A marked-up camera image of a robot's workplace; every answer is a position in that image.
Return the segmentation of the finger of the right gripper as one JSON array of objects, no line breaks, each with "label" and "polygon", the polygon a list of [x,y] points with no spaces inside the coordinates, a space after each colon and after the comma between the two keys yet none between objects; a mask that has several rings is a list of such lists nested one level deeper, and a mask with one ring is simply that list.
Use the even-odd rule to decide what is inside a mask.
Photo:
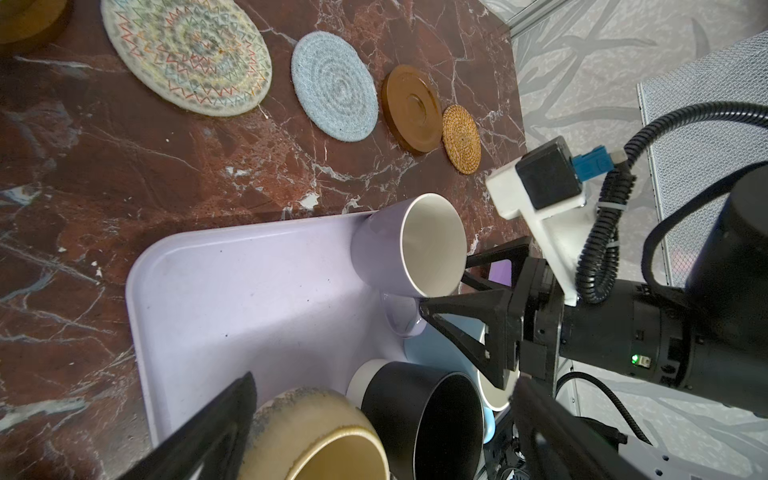
[{"label": "finger of the right gripper", "polygon": [[509,313],[513,293],[508,288],[424,299],[419,314],[497,388],[504,373],[515,369],[518,320]]},{"label": "finger of the right gripper", "polygon": [[[495,246],[490,250],[468,256],[461,282],[466,285],[491,285],[492,283],[499,285],[515,285],[518,277],[522,273],[525,260],[530,256],[532,241],[533,239],[530,236],[521,237]],[[471,268],[492,265],[499,261],[510,262],[511,270],[504,281],[496,281],[491,278],[484,279],[470,272]]]}]

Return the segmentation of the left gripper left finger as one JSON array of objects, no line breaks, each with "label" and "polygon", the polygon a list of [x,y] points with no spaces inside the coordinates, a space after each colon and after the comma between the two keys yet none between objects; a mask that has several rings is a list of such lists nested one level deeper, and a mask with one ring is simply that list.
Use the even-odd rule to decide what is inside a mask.
[{"label": "left gripper left finger", "polygon": [[124,479],[235,479],[257,389],[247,373],[233,381],[185,425],[122,475]]}]

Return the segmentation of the brown wooden coaster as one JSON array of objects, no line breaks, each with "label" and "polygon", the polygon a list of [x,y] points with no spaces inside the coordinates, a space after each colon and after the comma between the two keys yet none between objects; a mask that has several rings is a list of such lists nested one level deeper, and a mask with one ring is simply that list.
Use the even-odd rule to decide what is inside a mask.
[{"label": "brown wooden coaster", "polygon": [[2,0],[1,55],[25,53],[55,40],[66,28],[74,2]]},{"label": "brown wooden coaster", "polygon": [[382,85],[386,123],[399,144],[416,155],[436,149],[442,138],[442,111],[429,79],[406,64],[396,66]]}]

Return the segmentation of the lilac mug white inside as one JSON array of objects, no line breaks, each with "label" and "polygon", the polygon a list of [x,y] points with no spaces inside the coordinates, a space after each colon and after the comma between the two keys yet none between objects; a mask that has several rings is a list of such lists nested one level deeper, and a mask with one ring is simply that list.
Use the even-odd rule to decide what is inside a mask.
[{"label": "lilac mug white inside", "polygon": [[368,217],[352,237],[350,254],[357,275],[380,292],[390,328],[408,338],[424,330],[418,302],[457,289],[467,242],[453,205],[426,193]]}]

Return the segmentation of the rattan wicker coaster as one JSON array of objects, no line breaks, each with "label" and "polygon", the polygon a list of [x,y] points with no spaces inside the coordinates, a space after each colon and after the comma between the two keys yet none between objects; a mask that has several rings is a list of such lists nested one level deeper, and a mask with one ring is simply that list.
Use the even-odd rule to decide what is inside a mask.
[{"label": "rattan wicker coaster", "polygon": [[452,165],[462,174],[477,171],[482,147],[475,120],[460,105],[449,106],[442,117],[443,143]]}]

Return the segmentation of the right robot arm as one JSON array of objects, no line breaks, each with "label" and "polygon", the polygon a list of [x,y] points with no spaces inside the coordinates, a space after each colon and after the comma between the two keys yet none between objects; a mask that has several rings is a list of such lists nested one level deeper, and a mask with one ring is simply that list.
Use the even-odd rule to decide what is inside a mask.
[{"label": "right robot arm", "polygon": [[[498,212],[529,226],[575,208],[601,176],[596,217],[573,268],[555,238],[532,233],[468,257],[468,267],[508,260],[509,284],[463,275],[466,295],[425,299],[420,316],[494,386],[520,376],[510,398],[513,444],[532,479],[643,479],[619,434],[570,414],[556,397],[565,357],[752,412],[767,413],[767,165],[714,182],[647,236],[641,282],[618,276],[619,222],[640,155],[677,128],[729,121],[765,128],[763,105],[698,103],[644,126],[615,152],[572,155],[557,137],[486,180]],[[528,248],[535,242],[540,257]]]}]

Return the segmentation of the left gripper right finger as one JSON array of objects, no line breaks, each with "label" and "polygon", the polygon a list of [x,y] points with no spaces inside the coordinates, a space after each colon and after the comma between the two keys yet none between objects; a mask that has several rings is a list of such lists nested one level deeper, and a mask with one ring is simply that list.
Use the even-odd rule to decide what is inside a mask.
[{"label": "left gripper right finger", "polygon": [[512,414],[531,479],[645,477],[529,378],[516,382]]}]

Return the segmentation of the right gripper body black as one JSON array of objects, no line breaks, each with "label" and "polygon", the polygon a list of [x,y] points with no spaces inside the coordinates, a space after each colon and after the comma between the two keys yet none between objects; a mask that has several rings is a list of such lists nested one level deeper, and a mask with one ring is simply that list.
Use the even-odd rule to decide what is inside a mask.
[{"label": "right gripper body black", "polygon": [[557,383],[564,292],[546,260],[528,257],[513,291],[509,313],[518,320],[515,369],[554,396]]}]

